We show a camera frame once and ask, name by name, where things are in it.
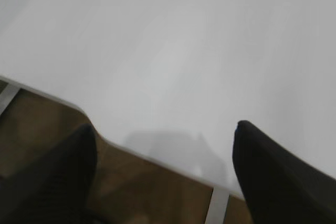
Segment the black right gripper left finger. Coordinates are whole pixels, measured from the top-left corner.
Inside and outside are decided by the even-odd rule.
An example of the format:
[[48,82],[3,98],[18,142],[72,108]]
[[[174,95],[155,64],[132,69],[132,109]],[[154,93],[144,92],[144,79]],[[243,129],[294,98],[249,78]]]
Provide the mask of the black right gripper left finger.
[[1,223],[94,223],[86,204],[96,167],[95,132],[84,124],[1,182]]

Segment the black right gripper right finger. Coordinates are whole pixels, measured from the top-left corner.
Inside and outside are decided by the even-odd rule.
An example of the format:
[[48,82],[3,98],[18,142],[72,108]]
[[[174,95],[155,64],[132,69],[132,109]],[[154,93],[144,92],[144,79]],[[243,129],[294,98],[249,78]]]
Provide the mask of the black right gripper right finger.
[[249,121],[239,121],[233,166],[254,223],[335,223],[335,179]]

